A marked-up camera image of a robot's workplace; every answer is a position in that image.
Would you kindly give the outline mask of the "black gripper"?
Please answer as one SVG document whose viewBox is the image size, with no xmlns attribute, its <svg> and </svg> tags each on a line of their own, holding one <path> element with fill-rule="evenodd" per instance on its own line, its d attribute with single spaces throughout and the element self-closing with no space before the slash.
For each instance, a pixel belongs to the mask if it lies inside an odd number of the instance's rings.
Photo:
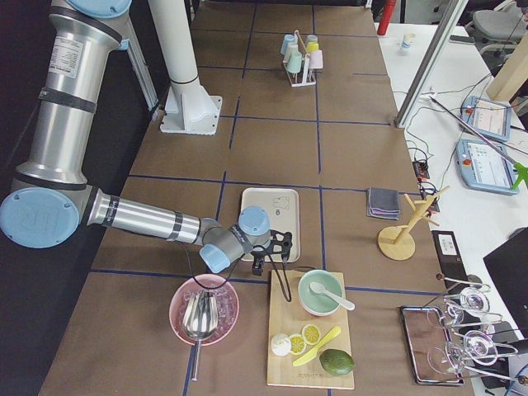
<svg viewBox="0 0 528 396">
<path fill-rule="evenodd" d="M 281 260 L 286 263 L 290 258 L 290 250 L 293 247 L 292 233 L 271 230 L 270 240 L 263 245 L 255 245 L 251 251 L 253 256 L 252 274 L 262 276 L 264 261 L 268 257 L 272 262 L 272 255 L 279 254 Z"/>
</svg>

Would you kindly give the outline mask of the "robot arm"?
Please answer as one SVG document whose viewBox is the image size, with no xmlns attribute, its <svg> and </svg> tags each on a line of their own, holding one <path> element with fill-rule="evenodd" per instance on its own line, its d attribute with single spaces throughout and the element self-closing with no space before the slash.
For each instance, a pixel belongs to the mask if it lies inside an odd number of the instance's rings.
<svg viewBox="0 0 528 396">
<path fill-rule="evenodd" d="M 264 262 L 282 268 L 291 233 L 275 231 L 265 210 L 244 209 L 229 228 L 173 210 L 126 200 L 91 186 L 82 165 L 108 55 L 126 49 L 146 102 L 157 95 L 134 33 L 127 1 L 54 1 L 49 17 L 56 36 L 28 160 L 16 168 L 1 205 L 2 232 L 27 248 L 50 248 L 80 224 L 99 224 L 167 241 L 195 244 L 214 273 L 245 255 L 252 271 Z"/>
</svg>

